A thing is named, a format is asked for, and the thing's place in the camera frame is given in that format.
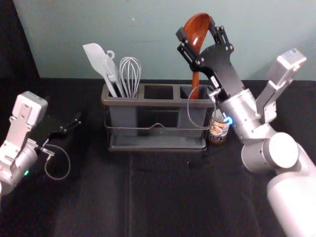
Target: white spatula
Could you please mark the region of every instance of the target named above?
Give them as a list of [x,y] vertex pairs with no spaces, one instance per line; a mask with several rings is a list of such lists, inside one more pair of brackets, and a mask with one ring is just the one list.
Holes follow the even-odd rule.
[[107,70],[105,69],[104,65],[103,65],[103,60],[105,57],[105,52],[102,49],[102,47],[100,45],[98,45],[97,43],[89,43],[89,44],[85,44],[83,45],[83,49],[85,51],[85,53],[88,56],[88,59],[93,67],[93,69],[99,73],[105,80],[105,83],[109,89],[109,92],[111,93],[111,95],[113,97],[117,97],[118,95],[116,94],[109,78],[107,75]]

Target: whisk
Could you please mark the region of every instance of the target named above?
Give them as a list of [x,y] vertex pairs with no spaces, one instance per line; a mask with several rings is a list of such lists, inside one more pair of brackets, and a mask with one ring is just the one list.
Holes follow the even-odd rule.
[[120,80],[127,97],[137,97],[142,68],[137,58],[124,57],[119,63]]

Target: black bracket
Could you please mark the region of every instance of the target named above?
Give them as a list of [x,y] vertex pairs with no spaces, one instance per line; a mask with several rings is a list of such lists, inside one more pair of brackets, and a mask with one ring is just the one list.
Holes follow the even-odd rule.
[[221,88],[222,92],[219,97],[225,100],[244,90],[244,85],[231,64],[230,55],[234,51],[234,47],[228,40],[224,26],[215,26],[212,17],[210,19],[209,31],[214,38],[214,45],[198,54],[181,27],[176,33],[181,41],[177,49],[189,63],[193,72],[204,73],[213,83],[214,88]]

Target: blue led light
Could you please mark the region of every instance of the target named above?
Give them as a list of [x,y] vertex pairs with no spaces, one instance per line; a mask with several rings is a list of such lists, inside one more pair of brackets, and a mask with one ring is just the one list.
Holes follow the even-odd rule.
[[229,116],[227,116],[226,118],[224,118],[224,122],[228,123],[228,124],[232,124],[233,123],[233,119]]

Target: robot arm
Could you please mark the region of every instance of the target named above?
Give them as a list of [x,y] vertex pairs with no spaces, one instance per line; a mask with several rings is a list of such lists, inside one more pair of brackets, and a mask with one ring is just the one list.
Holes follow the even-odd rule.
[[224,27],[216,27],[211,19],[209,31],[215,44],[200,55],[190,53],[185,33],[178,50],[191,70],[204,72],[218,96],[221,112],[233,119],[233,128],[244,144],[241,157],[252,172],[275,170],[277,176],[267,187],[268,200],[282,228],[289,237],[316,236],[316,167],[304,149],[288,134],[276,132],[269,124],[276,116],[276,99],[293,81],[293,76],[306,61],[297,49],[277,58],[268,72],[268,84],[254,99],[245,89],[232,64]]
[[17,96],[9,118],[11,125],[0,147],[0,197],[10,193],[36,162],[38,146],[29,134],[46,109],[47,101],[29,91]]

